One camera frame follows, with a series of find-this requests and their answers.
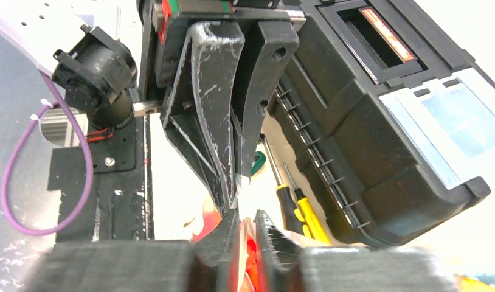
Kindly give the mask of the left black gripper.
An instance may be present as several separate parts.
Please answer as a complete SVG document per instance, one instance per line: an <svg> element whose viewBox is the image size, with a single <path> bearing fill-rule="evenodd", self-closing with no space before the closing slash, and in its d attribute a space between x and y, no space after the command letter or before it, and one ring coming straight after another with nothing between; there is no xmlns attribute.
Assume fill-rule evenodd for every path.
<svg viewBox="0 0 495 292"><path fill-rule="evenodd" d="M136 8L139 98L163 99L175 81L162 107L166 137L224 215L235 202L234 168L251 176L266 107L305 13L292 1L137 1Z"/></svg>

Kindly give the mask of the red bell pepper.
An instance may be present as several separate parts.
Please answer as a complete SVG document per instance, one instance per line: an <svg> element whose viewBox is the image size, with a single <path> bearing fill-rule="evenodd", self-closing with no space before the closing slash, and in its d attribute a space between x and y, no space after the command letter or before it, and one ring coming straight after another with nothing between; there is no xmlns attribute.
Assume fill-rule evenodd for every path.
<svg viewBox="0 0 495 292"><path fill-rule="evenodd" d="M194 235L189 291L272 291L263 266L261 243L250 218L238 209L222 217L205 214L204 227Z"/></svg>

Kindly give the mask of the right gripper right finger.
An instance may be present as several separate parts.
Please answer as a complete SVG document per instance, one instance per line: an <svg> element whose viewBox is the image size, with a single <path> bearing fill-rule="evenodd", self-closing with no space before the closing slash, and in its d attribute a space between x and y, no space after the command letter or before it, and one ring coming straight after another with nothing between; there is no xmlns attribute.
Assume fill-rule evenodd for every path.
<svg viewBox="0 0 495 292"><path fill-rule="evenodd" d="M261 291L458 291L456 277L424 249L301 247L267 213L255 217Z"/></svg>

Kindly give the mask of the clear zip top bag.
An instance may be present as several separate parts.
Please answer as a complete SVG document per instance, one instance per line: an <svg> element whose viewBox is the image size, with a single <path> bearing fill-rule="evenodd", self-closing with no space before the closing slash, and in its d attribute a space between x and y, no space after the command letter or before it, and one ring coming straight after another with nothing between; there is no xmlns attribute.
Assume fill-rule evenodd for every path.
<svg viewBox="0 0 495 292"><path fill-rule="evenodd" d="M254 276L257 291L309 291L306 237L275 226L266 212L242 220L230 209L194 242L182 272L184 291L244 291Z"/></svg>

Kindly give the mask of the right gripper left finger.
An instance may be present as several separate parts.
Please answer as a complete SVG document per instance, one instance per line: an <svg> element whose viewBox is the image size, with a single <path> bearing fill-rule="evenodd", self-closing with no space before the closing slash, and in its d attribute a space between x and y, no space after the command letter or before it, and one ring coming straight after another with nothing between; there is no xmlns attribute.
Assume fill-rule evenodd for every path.
<svg viewBox="0 0 495 292"><path fill-rule="evenodd" d="M22 291L236 291L238 227L231 209L196 243L107 240L56 244Z"/></svg>

